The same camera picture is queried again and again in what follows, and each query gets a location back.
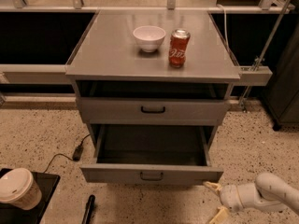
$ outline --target white bowl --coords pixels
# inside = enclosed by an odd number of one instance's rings
[[[139,26],[133,31],[137,45],[145,52],[153,52],[164,42],[166,31],[158,26]]]

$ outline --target gray cabinet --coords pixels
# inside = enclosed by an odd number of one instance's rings
[[[132,31],[144,22],[167,32],[156,52],[143,53],[135,44]],[[181,69],[167,60],[169,36],[177,27],[192,34]],[[81,167],[86,180],[217,182],[223,170],[212,166],[208,151],[240,77],[209,15],[196,10],[102,10],[87,37],[66,73],[95,146],[93,163]]]
[[[284,49],[276,72],[263,91],[263,100],[279,130],[281,125],[299,124],[299,22]]]

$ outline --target terrazzo floor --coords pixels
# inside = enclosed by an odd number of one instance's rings
[[[213,166],[224,169],[220,183],[244,184],[268,171],[299,189],[299,128],[283,127],[274,132],[272,120],[259,102],[251,102],[248,111],[243,113],[232,105],[217,131],[209,154]],[[72,98],[60,102],[52,98],[43,102],[6,101],[0,107],[0,168],[43,172],[56,153],[71,157],[87,133]],[[221,205],[203,186],[87,183],[79,166],[90,162],[93,152],[88,137],[79,162],[56,157],[48,173],[59,175],[61,181],[41,223],[81,223],[91,194],[95,196],[91,223],[101,224],[206,224]],[[294,224],[299,223],[299,217],[289,208],[282,213],[248,209],[232,214],[223,223]]]

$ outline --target soda can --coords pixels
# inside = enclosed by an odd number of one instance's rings
[[[170,49],[168,60],[173,67],[180,68],[186,61],[186,48],[190,39],[190,33],[178,28],[174,30],[170,37]]]

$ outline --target cabinet top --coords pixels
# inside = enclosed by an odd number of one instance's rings
[[[153,53],[140,50],[133,30],[160,26],[166,37]],[[168,62],[170,35],[191,33],[182,68]],[[220,35],[206,11],[194,9],[103,9],[82,42],[66,74],[75,79],[232,82],[239,80]]]

